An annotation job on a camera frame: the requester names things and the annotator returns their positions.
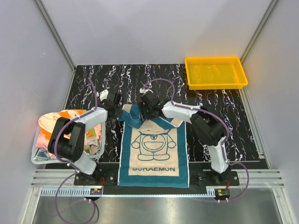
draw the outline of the black marble surface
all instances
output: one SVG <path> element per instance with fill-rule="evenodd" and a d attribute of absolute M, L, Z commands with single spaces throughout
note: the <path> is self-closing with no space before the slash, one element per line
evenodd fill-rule
<path fill-rule="evenodd" d="M 89 86 L 91 77 L 98 92 L 109 89 L 119 92 L 124 103 L 139 102 L 139 89 L 154 78 L 166 78 L 174 82 L 174 101 L 188 105 L 212 105 L 228 125 L 230 137 L 226 151 L 231 161 L 258 161 L 258 152 L 238 90 L 191 91 L 187 87 L 184 64 L 128 64 L 128 65 L 80 65 L 71 86 L 66 109 L 91 109 L 94 96 Z M 170 98 L 172 89 L 167 82 L 150 84 L 160 99 Z M 207 147 L 197 139 L 190 124 L 186 124 L 189 161 L 208 161 Z M 105 152 L 101 162 L 119 162 L 123 125 L 117 121 L 106 123 Z"/>

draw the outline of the black mounting bracket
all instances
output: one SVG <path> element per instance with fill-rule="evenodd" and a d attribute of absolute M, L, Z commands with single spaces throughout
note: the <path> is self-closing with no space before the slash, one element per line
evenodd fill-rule
<path fill-rule="evenodd" d="M 149 120 L 158 117 L 164 117 L 162 109 L 169 100 L 161 101 L 151 91 L 141 95 L 142 102 L 138 103 L 139 110 L 143 120 Z"/>
<path fill-rule="evenodd" d="M 230 171 L 224 179 L 219 181 L 214 171 L 198 171 L 197 179 L 199 186 L 239 186 L 239 177 L 236 171 Z"/>
<path fill-rule="evenodd" d="M 98 107 L 104 108 L 108 112 L 107 120 L 117 119 L 121 113 L 123 96 L 120 93 L 109 92 L 107 98 L 102 100 Z"/>
<path fill-rule="evenodd" d="M 75 186 L 101 186 L 101 178 L 104 178 L 103 186 L 117 185 L 117 174 L 113 169 L 96 168 L 92 175 L 78 173 L 75 176 Z"/>

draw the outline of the doraemon towel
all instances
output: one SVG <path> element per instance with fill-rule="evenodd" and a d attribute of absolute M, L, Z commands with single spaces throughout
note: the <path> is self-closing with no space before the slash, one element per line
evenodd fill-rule
<path fill-rule="evenodd" d="M 120 186 L 189 187 L 185 122 L 154 118 L 142 122 L 137 105 L 124 105 Z"/>

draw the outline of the white wall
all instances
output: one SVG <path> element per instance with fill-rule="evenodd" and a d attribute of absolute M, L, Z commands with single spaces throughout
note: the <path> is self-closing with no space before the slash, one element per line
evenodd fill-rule
<path fill-rule="evenodd" d="M 241 57 L 270 0 L 43 0 L 75 64 Z"/>
<path fill-rule="evenodd" d="M 38 118 L 59 111 L 71 77 L 32 0 L 0 3 L 0 217 L 20 223 Z"/>
<path fill-rule="evenodd" d="M 244 63 L 249 98 L 273 168 L 299 222 L 299 1 L 280 1 Z"/>

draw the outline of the metal floor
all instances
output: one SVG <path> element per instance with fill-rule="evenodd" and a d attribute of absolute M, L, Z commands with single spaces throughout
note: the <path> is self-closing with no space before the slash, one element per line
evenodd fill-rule
<path fill-rule="evenodd" d="M 231 189 L 232 197 L 240 189 Z M 64 210 L 78 197 L 59 197 L 59 209 Z M 96 201 L 100 216 L 97 224 L 280 224 L 282 223 L 271 189 L 248 189 L 240 200 L 218 204 L 213 199 L 196 198 L 125 198 L 103 197 Z M 80 202 L 62 213 L 72 223 L 83 223 L 93 212 L 93 206 Z M 55 212 L 54 197 L 42 196 L 34 224 L 63 223 Z"/>

